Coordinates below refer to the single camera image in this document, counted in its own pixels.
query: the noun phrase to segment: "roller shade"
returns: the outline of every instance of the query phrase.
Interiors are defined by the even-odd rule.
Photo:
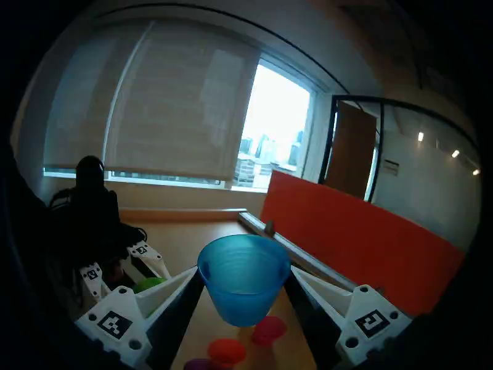
[[[259,57],[215,28],[155,22],[118,91],[106,168],[231,179]]]
[[[86,155],[102,156],[118,80],[146,26],[147,22],[132,23],[98,30],[67,61],[47,119],[45,167],[74,168]]]

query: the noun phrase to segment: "white wall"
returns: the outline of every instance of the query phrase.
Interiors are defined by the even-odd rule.
[[[397,162],[399,173],[380,168],[372,203],[466,250],[479,223],[479,177],[449,154],[387,130],[381,159]]]

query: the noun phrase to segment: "orange partition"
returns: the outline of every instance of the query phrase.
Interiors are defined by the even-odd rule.
[[[324,185],[274,171],[261,219],[409,315],[430,312],[463,252],[421,226]]]

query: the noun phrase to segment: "red cup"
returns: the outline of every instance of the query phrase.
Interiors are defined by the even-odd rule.
[[[255,326],[251,341],[257,345],[270,346],[286,333],[284,321],[276,316],[266,316]]]

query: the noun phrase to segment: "cable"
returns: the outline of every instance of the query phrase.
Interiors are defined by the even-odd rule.
[[[147,242],[147,233],[144,229],[142,228],[136,228],[137,230],[139,230],[143,235],[144,235],[144,242]]]

